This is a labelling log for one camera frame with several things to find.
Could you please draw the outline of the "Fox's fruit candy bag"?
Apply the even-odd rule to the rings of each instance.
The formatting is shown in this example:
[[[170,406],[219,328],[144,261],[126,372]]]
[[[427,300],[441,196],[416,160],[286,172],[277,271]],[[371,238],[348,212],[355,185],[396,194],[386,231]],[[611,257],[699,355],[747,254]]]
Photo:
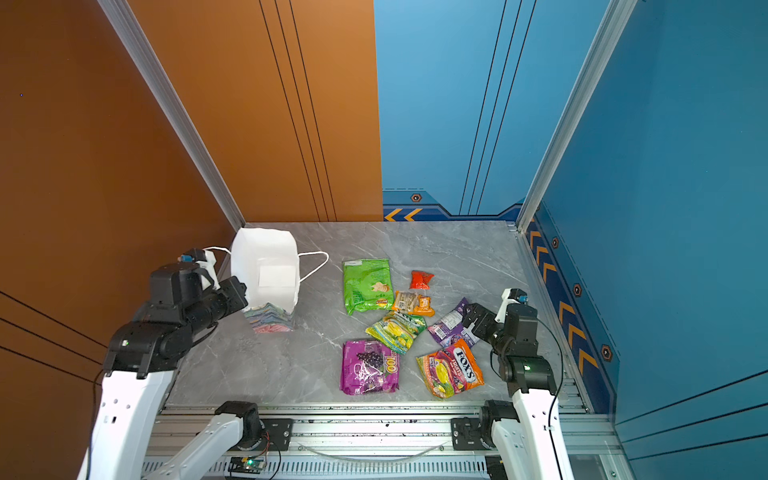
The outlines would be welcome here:
[[[418,357],[417,365],[427,390],[440,399],[452,398],[485,384],[471,347],[463,339]]]

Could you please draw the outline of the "left green circuit board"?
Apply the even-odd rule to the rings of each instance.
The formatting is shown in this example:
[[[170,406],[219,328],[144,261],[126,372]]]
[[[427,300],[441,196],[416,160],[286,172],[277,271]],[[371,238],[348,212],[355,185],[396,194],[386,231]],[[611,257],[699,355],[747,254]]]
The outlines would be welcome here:
[[[261,474],[267,465],[267,460],[261,457],[231,457],[228,474]]]

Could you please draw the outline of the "floral white paper bag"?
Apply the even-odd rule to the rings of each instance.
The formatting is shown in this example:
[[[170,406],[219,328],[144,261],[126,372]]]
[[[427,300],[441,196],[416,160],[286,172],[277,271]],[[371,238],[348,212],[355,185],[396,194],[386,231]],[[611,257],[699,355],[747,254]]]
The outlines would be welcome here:
[[[300,273],[304,257],[321,256],[321,266],[329,261],[324,251],[299,252],[293,235],[284,230],[240,229],[229,248],[204,248],[229,255],[230,273],[247,286],[248,305],[243,314],[257,334],[290,332],[295,328],[293,313],[300,286],[310,277]]]

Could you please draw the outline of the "green Lays chips bag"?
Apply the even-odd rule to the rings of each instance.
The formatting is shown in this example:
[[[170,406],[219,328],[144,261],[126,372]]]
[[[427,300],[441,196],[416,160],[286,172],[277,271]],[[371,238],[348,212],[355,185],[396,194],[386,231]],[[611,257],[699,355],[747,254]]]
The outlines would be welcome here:
[[[387,259],[359,259],[343,263],[343,299],[349,315],[389,310],[395,300]]]

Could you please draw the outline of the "aluminium front rail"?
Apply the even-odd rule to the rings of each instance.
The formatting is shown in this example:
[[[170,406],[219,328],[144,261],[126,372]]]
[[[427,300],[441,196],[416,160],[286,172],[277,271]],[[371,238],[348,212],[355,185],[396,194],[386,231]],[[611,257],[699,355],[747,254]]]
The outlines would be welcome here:
[[[575,479],[635,479],[605,415],[569,413],[560,426]],[[171,458],[213,419],[212,409],[169,408],[155,420],[140,479],[174,478]],[[450,420],[480,419],[480,404],[272,406],[292,418],[287,451],[225,452],[202,479],[507,479],[497,451],[455,451]],[[261,457],[258,475],[227,472],[231,457]]]

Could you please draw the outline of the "left aluminium frame post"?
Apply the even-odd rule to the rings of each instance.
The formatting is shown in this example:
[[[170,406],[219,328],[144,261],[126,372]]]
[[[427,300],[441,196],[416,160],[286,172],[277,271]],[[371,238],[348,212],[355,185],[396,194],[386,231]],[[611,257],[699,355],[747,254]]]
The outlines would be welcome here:
[[[98,4],[229,224],[234,230],[244,227],[244,215],[131,6],[124,0]]]

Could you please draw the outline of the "yellow green candy bag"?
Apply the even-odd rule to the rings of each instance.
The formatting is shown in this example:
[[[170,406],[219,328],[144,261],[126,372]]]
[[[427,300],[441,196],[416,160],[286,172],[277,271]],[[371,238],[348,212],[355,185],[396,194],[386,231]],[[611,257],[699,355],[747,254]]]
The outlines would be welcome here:
[[[427,329],[423,317],[397,311],[388,312],[366,329],[366,333],[391,351],[405,355],[415,339]]]

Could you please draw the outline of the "small red snack packet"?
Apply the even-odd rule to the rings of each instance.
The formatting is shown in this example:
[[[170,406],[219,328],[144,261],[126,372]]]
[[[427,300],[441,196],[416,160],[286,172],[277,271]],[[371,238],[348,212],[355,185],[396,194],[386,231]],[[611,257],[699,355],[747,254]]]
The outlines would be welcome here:
[[[428,272],[414,270],[411,272],[410,288],[414,290],[429,290],[434,275]]]

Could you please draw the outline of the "purple white snack bag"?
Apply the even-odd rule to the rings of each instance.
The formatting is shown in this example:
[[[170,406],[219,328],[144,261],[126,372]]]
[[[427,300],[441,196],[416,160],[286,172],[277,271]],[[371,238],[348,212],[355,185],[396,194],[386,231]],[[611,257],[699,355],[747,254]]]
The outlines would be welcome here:
[[[463,339],[470,347],[473,347],[480,341],[477,336],[462,324],[463,315],[468,305],[468,300],[462,298],[454,309],[427,328],[427,331],[438,345],[445,348]]]

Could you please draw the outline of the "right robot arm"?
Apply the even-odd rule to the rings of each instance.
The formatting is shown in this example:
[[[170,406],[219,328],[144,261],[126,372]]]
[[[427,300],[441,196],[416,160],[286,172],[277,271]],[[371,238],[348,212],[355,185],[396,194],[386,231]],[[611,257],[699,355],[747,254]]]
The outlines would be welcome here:
[[[540,321],[535,308],[508,300],[497,313],[473,303],[464,327],[491,346],[508,401],[488,400],[481,409],[481,439],[495,449],[508,479],[572,479],[560,426],[559,392],[550,363],[538,354]]]

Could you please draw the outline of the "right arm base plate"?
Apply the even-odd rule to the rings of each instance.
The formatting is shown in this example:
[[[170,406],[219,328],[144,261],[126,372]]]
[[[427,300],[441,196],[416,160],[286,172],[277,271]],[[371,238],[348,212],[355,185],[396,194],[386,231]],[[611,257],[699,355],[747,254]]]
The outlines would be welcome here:
[[[452,448],[455,451],[489,451],[495,449],[489,433],[479,418],[452,418],[450,429]]]

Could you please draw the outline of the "magenta grape candy bag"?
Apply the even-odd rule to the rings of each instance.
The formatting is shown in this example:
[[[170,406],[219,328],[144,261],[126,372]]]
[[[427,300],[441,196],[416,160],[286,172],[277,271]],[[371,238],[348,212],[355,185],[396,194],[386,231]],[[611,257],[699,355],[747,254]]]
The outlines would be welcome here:
[[[350,396],[399,389],[400,355],[377,340],[350,340],[343,346],[340,389]]]

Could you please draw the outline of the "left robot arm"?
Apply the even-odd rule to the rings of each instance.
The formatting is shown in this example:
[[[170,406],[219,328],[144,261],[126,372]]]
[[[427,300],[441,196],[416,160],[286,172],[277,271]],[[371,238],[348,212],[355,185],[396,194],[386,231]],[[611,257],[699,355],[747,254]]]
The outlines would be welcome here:
[[[194,262],[155,270],[150,298],[112,336],[94,398],[81,479],[140,479],[155,420],[183,358],[219,321],[247,305],[237,277],[218,281]]]

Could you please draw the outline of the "orange cracker snack packet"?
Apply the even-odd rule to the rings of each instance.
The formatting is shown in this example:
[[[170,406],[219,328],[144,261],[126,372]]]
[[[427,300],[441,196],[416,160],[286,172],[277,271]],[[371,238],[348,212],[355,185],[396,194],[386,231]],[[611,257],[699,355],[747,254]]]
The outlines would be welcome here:
[[[431,298],[429,296],[410,291],[396,292],[393,310],[407,315],[425,317],[435,315],[435,310],[431,305]]]

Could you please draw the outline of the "right aluminium frame post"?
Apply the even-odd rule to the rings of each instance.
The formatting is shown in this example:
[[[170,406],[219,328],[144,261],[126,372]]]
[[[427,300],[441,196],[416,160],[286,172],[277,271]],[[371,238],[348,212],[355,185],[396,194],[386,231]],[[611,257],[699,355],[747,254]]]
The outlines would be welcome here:
[[[608,3],[515,222],[518,233],[528,230],[636,5],[637,0]]]

